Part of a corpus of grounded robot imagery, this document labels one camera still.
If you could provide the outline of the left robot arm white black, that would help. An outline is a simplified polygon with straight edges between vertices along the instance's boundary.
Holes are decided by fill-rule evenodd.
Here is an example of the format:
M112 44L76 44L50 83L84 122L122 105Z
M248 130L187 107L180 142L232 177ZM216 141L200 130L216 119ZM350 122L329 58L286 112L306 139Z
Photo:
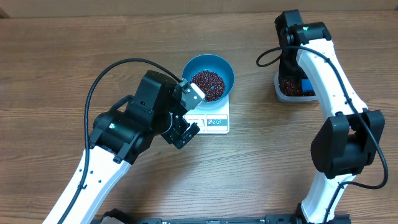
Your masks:
M90 223L155 136L181 149L199 132L198 125L189 124L183 116L204 98L204 92L186 79L178 82L147 71L134 96L124 97L97 116L88 152L44 222Z

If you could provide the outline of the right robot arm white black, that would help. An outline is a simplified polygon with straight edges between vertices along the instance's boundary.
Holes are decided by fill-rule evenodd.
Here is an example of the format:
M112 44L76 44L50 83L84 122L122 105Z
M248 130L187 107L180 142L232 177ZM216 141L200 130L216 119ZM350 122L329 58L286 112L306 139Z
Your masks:
M324 123L310 146L316 173L292 223L349 223L335 208L349 185L376 156L385 125L381 111L371 111L356 94L335 54L322 22L306 24L298 10L275 19L279 70L274 78L280 101L318 101Z

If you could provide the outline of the blue plastic scoop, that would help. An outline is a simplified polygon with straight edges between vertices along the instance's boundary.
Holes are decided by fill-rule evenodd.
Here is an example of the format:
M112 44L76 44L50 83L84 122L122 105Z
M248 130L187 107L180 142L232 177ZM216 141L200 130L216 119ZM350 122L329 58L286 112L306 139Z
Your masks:
M303 92L313 91L312 84L310 83L310 80L307 78L301 79L301 88Z

